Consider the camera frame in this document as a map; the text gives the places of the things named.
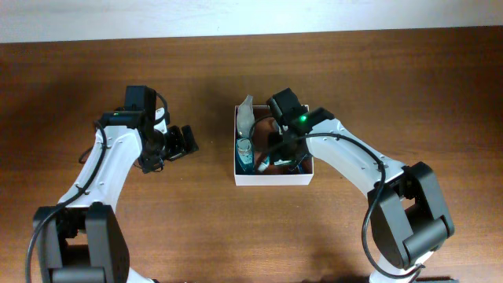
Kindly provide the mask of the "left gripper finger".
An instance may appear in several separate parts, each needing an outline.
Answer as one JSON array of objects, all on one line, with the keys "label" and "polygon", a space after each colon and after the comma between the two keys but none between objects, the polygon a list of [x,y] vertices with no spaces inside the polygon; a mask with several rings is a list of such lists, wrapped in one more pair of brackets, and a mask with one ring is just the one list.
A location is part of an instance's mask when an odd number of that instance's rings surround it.
[{"label": "left gripper finger", "polygon": [[182,135],[184,139],[184,150],[187,154],[194,153],[199,150],[199,146],[194,138],[193,131],[190,125],[182,127]]},{"label": "left gripper finger", "polygon": [[186,154],[185,139],[178,126],[172,126],[167,129],[165,137],[165,146],[163,158],[168,161],[175,161]]}]

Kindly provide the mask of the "white sachet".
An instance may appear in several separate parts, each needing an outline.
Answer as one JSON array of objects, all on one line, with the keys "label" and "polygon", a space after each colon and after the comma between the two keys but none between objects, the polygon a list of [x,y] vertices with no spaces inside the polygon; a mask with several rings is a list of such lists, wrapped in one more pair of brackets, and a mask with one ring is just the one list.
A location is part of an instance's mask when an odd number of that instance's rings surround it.
[{"label": "white sachet", "polygon": [[276,160],[276,161],[274,161],[275,166],[284,166],[284,165],[288,165],[291,163],[292,163],[292,160]]}]

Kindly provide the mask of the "green toothpaste tube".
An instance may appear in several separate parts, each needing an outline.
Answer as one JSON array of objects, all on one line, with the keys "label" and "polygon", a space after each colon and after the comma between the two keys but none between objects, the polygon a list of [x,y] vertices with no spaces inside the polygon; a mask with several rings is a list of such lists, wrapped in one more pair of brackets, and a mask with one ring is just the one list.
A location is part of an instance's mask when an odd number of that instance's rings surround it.
[{"label": "green toothpaste tube", "polygon": [[266,155],[260,161],[257,167],[257,172],[263,173],[269,166],[270,166],[270,156]]}]

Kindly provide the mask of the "teal mouthwash bottle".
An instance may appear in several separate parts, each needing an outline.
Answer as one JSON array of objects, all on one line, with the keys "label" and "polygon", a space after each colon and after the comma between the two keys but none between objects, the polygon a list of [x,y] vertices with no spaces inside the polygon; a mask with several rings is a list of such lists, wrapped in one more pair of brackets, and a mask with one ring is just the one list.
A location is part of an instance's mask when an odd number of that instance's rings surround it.
[{"label": "teal mouthwash bottle", "polygon": [[238,138],[235,146],[236,172],[239,175],[252,175],[254,173],[254,150],[248,138]]}]

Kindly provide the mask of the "clear spray bottle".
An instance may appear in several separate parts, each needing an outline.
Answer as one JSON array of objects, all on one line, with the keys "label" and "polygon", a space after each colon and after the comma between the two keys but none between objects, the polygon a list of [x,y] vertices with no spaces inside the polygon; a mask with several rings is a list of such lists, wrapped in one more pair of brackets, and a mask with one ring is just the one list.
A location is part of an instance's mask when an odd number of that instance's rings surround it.
[{"label": "clear spray bottle", "polygon": [[253,112],[253,96],[248,95],[237,109],[237,133],[242,138],[250,137],[250,130],[255,122]]}]

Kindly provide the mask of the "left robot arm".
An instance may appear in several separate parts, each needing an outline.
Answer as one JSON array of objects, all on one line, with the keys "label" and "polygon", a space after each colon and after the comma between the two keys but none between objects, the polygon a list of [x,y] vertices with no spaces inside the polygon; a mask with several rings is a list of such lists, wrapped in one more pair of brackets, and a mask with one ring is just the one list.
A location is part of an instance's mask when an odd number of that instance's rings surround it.
[{"label": "left robot arm", "polygon": [[128,86],[123,106],[94,121],[95,141],[77,179],[54,206],[40,207],[25,258],[39,259],[44,282],[148,282],[130,265],[116,206],[130,169],[161,172],[199,147],[190,126],[171,126],[167,103],[148,86]]}]

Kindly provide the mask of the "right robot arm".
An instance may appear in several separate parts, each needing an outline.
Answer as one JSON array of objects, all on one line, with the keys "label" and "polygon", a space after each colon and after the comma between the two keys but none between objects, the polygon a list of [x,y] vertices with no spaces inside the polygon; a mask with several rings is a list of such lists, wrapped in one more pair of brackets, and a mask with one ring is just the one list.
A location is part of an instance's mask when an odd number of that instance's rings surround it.
[{"label": "right robot arm", "polygon": [[279,126],[268,152],[326,162],[367,198],[362,247],[374,270],[371,282],[414,282],[424,263],[455,228],[434,171],[406,165],[355,137],[328,110],[308,110],[289,88],[267,107]]}]

